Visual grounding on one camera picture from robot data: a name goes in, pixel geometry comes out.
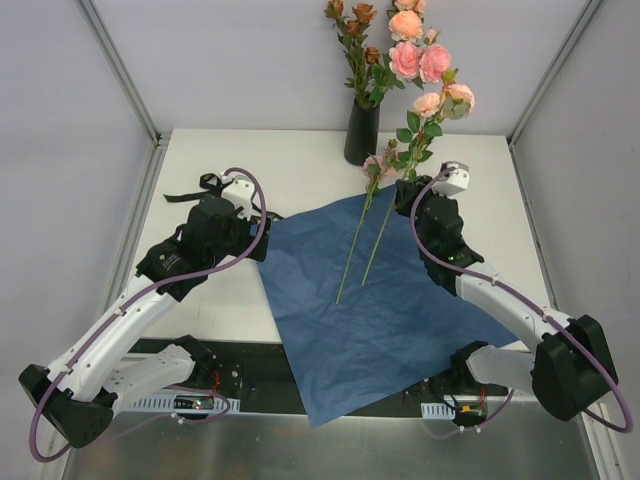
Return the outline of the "blue wrapping paper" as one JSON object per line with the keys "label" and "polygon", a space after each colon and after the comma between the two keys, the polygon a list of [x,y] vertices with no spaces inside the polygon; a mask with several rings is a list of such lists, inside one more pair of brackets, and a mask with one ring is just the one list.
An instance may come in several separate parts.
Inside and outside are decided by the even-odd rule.
{"label": "blue wrapping paper", "polygon": [[445,370],[474,342],[514,336],[429,278],[393,188],[271,228],[261,280],[304,409],[324,425]]}

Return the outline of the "large pink rose stem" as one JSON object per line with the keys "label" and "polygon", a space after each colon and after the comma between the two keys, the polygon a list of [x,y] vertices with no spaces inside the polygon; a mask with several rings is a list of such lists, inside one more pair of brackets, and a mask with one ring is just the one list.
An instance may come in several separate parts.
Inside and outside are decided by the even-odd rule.
{"label": "large pink rose stem", "polygon": [[[402,180],[414,180],[417,167],[431,156],[431,143],[442,134],[441,124],[459,120],[475,108],[473,91],[457,81],[458,70],[452,66],[449,50],[438,42],[439,32],[430,28],[424,33],[424,50],[420,61],[422,93],[406,114],[406,124],[396,131],[399,144],[395,170]],[[430,91],[424,88],[431,86]]]}

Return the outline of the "brown orange rose stem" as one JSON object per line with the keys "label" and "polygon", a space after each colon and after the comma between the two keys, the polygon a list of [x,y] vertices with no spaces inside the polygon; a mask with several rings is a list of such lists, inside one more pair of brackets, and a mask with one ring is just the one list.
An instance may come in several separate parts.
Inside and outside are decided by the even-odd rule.
{"label": "brown orange rose stem", "polygon": [[332,22],[337,39],[342,47],[351,75],[344,85],[354,92],[356,104],[363,109],[371,109],[375,102],[370,99],[370,84],[373,80],[373,67],[380,62],[381,54],[375,47],[365,44],[367,29],[377,17],[376,8],[365,2],[359,2],[345,10],[342,0],[330,0],[324,9],[324,15]]}

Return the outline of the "peach rose stem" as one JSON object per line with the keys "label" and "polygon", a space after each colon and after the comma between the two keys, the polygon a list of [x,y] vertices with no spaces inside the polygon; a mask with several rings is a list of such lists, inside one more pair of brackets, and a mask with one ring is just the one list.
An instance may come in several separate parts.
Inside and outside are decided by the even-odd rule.
{"label": "peach rose stem", "polygon": [[423,86],[420,61],[424,50],[426,1],[393,1],[389,17],[392,46],[372,65],[369,100],[378,107],[393,89]]}

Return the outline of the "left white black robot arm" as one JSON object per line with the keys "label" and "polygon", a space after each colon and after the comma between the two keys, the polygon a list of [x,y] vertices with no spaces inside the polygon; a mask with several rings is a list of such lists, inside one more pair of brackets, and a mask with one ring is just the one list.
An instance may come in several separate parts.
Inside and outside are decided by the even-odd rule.
{"label": "left white black robot arm", "polygon": [[28,365],[19,383],[35,407],[29,446],[46,419],[70,448],[83,448],[125,408],[167,387],[213,384],[213,353],[191,335],[126,368],[122,357],[208,277],[266,257],[272,220],[251,200],[207,194],[185,223],[151,247],[118,299],[71,348],[46,366]]}

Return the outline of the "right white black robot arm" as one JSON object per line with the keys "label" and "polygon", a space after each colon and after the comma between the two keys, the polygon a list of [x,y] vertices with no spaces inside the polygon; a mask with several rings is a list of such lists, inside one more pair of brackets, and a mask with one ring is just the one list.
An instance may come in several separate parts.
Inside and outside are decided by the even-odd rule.
{"label": "right white black robot arm", "polygon": [[504,280],[465,242],[446,169],[431,178],[396,182],[394,207],[409,218],[431,280],[488,314],[525,345],[516,351],[478,343],[450,369],[452,387],[473,394],[495,384],[533,395],[553,417],[568,421],[615,391],[618,375],[600,323],[540,305]]}

